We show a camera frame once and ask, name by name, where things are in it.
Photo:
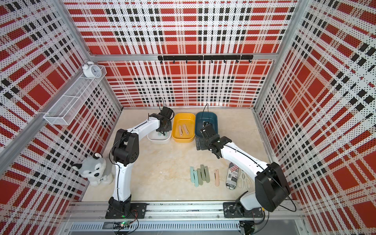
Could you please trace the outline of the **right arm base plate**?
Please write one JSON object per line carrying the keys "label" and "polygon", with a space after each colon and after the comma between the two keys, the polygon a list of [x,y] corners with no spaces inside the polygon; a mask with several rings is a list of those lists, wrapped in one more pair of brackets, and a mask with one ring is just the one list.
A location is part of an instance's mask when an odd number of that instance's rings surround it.
{"label": "right arm base plate", "polygon": [[262,219],[264,216],[261,208],[246,210],[239,202],[224,202],[223,213],[225,218]]}

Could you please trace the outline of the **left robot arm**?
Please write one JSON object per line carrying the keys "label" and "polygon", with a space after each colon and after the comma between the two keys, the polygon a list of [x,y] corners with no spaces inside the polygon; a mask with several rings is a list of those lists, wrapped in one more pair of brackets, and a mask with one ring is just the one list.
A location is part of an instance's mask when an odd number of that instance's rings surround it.
{"label": "left robot arm", "polygon": [[148,115],[148,119],[129,129],[119,129],[110,150],[116,168],[115,188],[109,200],[111,209],[127,215],[131,212],[131,173],[140,153],[140,140],[151,132],[166,133],[172,130],[174,111],[163,107],[159,113]]}

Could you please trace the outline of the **mint knife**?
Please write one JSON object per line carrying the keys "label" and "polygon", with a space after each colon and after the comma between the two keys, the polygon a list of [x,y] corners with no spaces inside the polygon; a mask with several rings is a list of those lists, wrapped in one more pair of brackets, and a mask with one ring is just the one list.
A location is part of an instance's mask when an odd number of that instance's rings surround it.
{"label": "mint knife", "polygon": [[194,167],[190,167],[190,176],[191,176],[191,182],[195,183],[195,177],[194,177]]}
{"label": "mint knife", "polygon": [[194,176],[194,185],[195,185],[195,187],[198,187],[199,186],[199,180],[198,180],[198,174],[197,174],[196,170],[193,171],[193,176]]}

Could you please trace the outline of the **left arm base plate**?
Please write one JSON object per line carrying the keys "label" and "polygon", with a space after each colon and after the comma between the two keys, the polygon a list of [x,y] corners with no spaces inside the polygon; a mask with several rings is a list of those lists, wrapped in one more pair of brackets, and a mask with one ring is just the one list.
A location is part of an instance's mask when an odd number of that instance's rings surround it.
{"label": "left arm base plate", "polygon": [[129,207],[126,206],[124,212],[121,212],[120,209],[116,209],[114,206],[109,205],[105,218],[106,219],[144,219],[146,215],[147,203],[130,203]]}

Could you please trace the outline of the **pink knife top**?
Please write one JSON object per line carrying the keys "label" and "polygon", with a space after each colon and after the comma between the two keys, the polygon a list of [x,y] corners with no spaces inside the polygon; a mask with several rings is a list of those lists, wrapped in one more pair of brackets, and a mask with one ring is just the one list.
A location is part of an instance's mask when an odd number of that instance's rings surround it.
{"label": "pink knife top", "polygon": [[183,136],[183,130],[182,130],[182,126],[181,125],[178,126],[178,130],[179,130],[180,136],[182,137]]}

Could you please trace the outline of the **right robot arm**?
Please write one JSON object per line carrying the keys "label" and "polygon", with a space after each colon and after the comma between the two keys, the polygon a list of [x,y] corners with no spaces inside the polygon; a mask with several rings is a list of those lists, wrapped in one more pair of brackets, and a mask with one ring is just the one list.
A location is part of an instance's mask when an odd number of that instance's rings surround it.
{"label": "right robot arm", "polygon": [[239,198],[242,207],[247,210],[264,208],[273,212],[289,198],[290,189],[281,166],[276,163],[263,162],[244,152],[231,139],[215,132],[211,125],[200,130],[204,146],[218,159],[223,158],[239,167],[254,180],[255,190]]}

